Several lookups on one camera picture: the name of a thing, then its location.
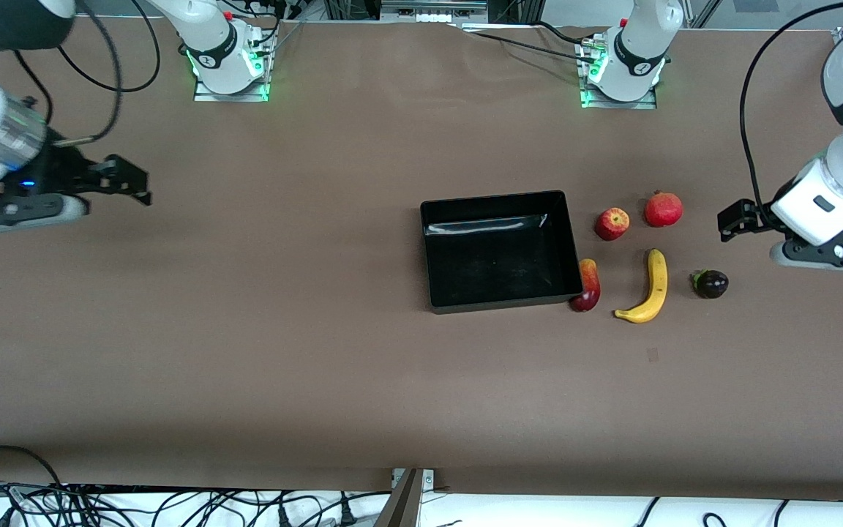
yellow banana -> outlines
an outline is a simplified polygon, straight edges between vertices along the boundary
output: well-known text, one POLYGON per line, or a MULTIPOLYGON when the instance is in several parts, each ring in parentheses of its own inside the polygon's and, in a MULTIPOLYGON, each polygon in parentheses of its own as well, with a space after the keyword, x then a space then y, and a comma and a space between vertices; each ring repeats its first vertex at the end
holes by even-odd
POLYGON ((665 254, 656 249, 649 250, 647 264, 649 266, 649 297, 632 310, 613 311, 613 316, 616 318, 631 321, 633 324, 642 324, 653 320, 662 309, 666 293, 669 291, 669 266, 665 263, 665 254))

brown table surface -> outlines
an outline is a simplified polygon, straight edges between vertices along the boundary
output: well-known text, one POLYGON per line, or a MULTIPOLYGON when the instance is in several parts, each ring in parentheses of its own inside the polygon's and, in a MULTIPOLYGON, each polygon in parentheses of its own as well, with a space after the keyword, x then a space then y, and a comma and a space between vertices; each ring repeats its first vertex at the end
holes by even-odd
MULTIPOLYGON (((716 232, 749 194, 737 99, 767 33, 683 31, 657 111, 602 111, 580 107, 571 61, 441 24, 308 24, 270 102, 194 103, 155 26, 160 77, 84 148, 150 171, 154 205, 97 196, 79 223, 0 236, 0 443, 70 481, 385 487, 419 465, 457 491, 843 497, 843 273, 777 267, 772 233, 716 232), (595 310, 429 313, 422 201, 555 189, 599 263, 595 310), (643 224, 656 189, 685 201, 675 227, 643 224), (610 206, 633 226, 606 243, 591 225, 610 206), (649 247, 670 297, 633 326, 611 311, 645 296, 649 247), (720 300, 689 290, 705 267, 732 280, 720 300)), ((143 23, 108 27, 140 83, 143 23)), ((767 197, 839 131, 831 43, 786 34, 755 78, 767 197)), ((67 50, 110 81, 88 21, 67 50)), ((56 51, 27 58, 57 130, 102 127, 110 93, 56 51)), ((7 53, 0 84, 37 96, 7 53)))

metal mounting plate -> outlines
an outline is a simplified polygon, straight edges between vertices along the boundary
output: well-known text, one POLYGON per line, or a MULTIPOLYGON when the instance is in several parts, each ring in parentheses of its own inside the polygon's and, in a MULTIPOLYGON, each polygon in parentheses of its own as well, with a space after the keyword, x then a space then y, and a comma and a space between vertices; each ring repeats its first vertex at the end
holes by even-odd
POLYGON ((262 57, 262 70, 264 74, 245 90, 234 94, 218 94, 211 92, 200 80, 194 84, 194 101, 198 102, 265 102, 269 100, 271 90, 271 71, 275 63, 275 45, 278 41, 278 32, 272 33, 270 39, 261 44, 265 56, 262 57))
MULTIPOLYGON (((602 53, 602 46, 604 36, 602 33, 595 33, 594 37, 585 39, 581 44, 574 45, 574 54, 581 57, 591 57, 594 59, 600 58, 602 53)), ((575 61, 578 67, 578 87, 581 89, 581 107, 582 108, 620 108, 623 110, 656 110, 656 90, 649 88, 645 96, 641 100, 632 102, 623 102, 622 100, 613 100, 605 96, 598 86, 594 83, 589 83, 588 77, 591 70, 594 69, 595 64, 588 64, 586 62, 575 61)))
MULTIPOLYGON (((392 488, 395 488, 402 476, 405 474, 405 469, 392 469, 392 488)), ((424 469, 421 471, 421 491, 423 493, 431 493, 435 489, 435 469, 424 469)))

black tray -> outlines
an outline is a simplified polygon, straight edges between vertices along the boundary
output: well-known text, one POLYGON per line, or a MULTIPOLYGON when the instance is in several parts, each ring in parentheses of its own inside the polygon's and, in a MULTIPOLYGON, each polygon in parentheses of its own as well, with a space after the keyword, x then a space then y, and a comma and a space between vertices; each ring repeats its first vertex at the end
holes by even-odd
POLYGON ((581 293, 565 193, 421 204, 435 313, 563 302, 581 293))

red apple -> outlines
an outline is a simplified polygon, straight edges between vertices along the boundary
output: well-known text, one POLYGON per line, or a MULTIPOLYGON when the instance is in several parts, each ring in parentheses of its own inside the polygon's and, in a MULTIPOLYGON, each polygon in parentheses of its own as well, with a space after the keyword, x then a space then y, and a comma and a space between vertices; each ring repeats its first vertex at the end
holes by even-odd
POLYGON ((657 190, 655 196, 646 201, 643 216, 653 227, 668 227, 682 219, 682 212, 682 200, 678 196, 657 190))
POLYGON ((616 207, 603 211, 594 224, 595 233, 607 241, 623 236, 626 229, 629 229, 629 214, 616 207))
POLYGON ((596 306, 600 300, 600 279, 596 273, 596 263, 589 258, 578 261, 578 268, 581 269, 581 283, 585 285, 583 293, 568 301, 569 306, 575 311, 589 311, 596 306))

